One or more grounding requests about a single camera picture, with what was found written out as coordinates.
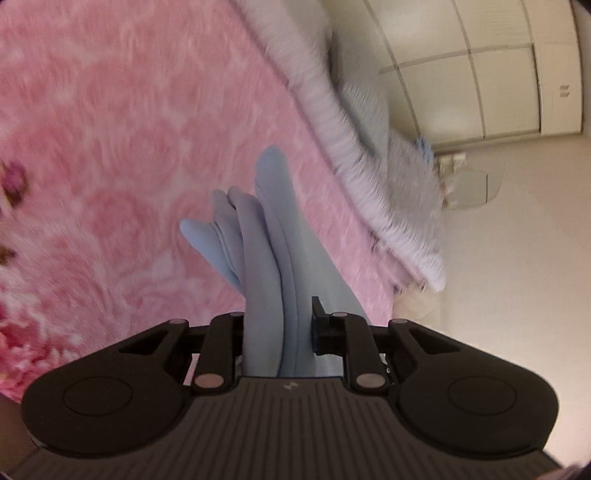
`small white object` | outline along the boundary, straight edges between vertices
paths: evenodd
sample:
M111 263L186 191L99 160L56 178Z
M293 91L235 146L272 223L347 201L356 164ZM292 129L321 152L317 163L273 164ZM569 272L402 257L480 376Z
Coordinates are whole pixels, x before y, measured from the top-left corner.
M466 152L454 153L452 156L453 171L457 172L466 167Z

